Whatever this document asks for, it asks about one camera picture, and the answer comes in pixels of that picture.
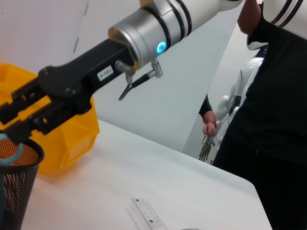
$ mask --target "white table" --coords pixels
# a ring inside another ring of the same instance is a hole
[[[99,122],[94,149],[35,181],[22,230],[146,230],[131,198],[168,230],[271,230],[248,181]]]

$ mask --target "person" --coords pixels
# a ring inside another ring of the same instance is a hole
[[[307,40],[266,21],[264,7],[246,0],[238,20],[269,48],[213,165],[255,185],[274,230],[306,230]]]
[[[199,114],[201,115],[202,120],[204,122],[204,128],[203,128],[204,134],[207,135],[209,138],[215,137],[216,117],[214,112],[212,111],[208,95],[206,95],[206,98],[202,103]]]

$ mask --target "black mesh trash can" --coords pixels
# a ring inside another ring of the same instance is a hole
[[[0,158],[12,156],[17,147],[0,139]],[[8,166],[0,166],[0,230],[20,230],[43,149],[32,140],[23,144],[22,155]]]

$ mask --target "transparent ruler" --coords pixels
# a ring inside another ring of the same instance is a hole
[[[150,230],[167,230],[147,200],[135,198],[132,199],[132,202],[135,204]]]

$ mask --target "yellow plastic bin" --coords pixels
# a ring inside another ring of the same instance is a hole
[[[0,64],[0,104],[12,102],[11,92],[17,90],[37,75],[10,64]],[[0,130],[5,129],[18,119],[24,120],[34,111],[48,104],[50,100],[44,97],[34,105],[19,113],[19,117],[7,125],[0,122]],[[92,109],[77,115],[54,129],[47,135],[33,131],[31,139],[38,143],[45,152],[45,158],[40,164],[39,172],[50,172],[65,168],[87,151],[95,142],[99,133],[94,101],[91,99]]]

